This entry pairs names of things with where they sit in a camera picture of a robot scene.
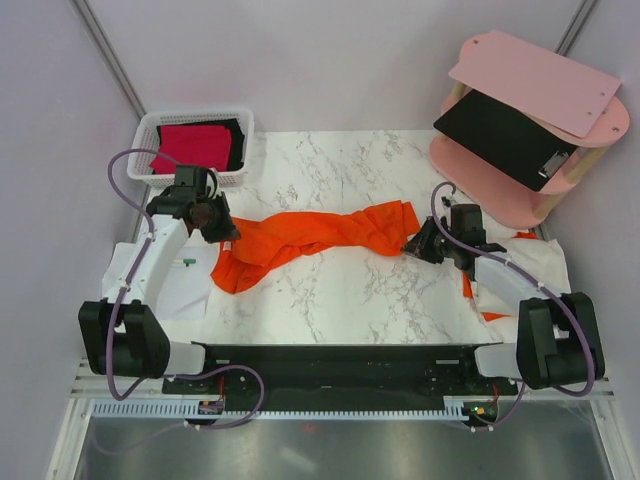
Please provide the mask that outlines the orange t shirt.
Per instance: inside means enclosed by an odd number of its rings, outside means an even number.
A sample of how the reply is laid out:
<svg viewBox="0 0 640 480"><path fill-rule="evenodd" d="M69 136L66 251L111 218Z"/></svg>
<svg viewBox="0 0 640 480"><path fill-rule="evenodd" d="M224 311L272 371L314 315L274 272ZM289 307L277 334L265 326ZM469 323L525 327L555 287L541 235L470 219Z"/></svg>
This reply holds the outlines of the orange t shirt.
<svg viewBox="0 0 640 480"><path fill-rule="evenodd" d="M211 279L228 294L257 285L271 271L334 247L363 247L399 256L421 228L411 203L395 200L350 214L282 212L261 221L234 220L240 238L223 247Z"/></svg>

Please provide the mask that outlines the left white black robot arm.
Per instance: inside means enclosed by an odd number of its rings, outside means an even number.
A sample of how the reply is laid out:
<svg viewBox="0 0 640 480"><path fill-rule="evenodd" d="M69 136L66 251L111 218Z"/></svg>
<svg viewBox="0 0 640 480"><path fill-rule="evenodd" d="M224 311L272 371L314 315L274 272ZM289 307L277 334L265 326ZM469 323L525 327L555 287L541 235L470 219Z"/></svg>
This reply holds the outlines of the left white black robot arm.
<svg viewBox="0 0 640 480"><path fill-rule="evenodd" d="M196 392L211 392L220 371L205 360L205 348L171 341L154 309L193 232L213 244L240 238L217 172L177 167L174 183L149 202L145 214L146 230L115 284L101 300L80 307L78 320L89 366L98 375L143 379L184 375Z"/></svg>

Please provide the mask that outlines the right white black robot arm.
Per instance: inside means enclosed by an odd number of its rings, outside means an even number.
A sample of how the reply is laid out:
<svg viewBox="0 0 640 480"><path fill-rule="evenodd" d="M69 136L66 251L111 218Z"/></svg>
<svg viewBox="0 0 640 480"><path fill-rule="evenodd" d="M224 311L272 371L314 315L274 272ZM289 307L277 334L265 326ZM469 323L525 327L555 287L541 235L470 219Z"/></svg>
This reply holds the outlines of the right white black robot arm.
<svg viewBox="0 0 640 480"><path fill-rule="evenodd" d="M475 359L458 368L465 391L481 393L494 377L510 377L534 390L554 388L581 397L603 377L604 355L590 297L545 285L503 245L489 243L479 206L455 205L449 218L429 216L402 251L430 264L452 260L516 309L516 341L478 347Z"/></svg>

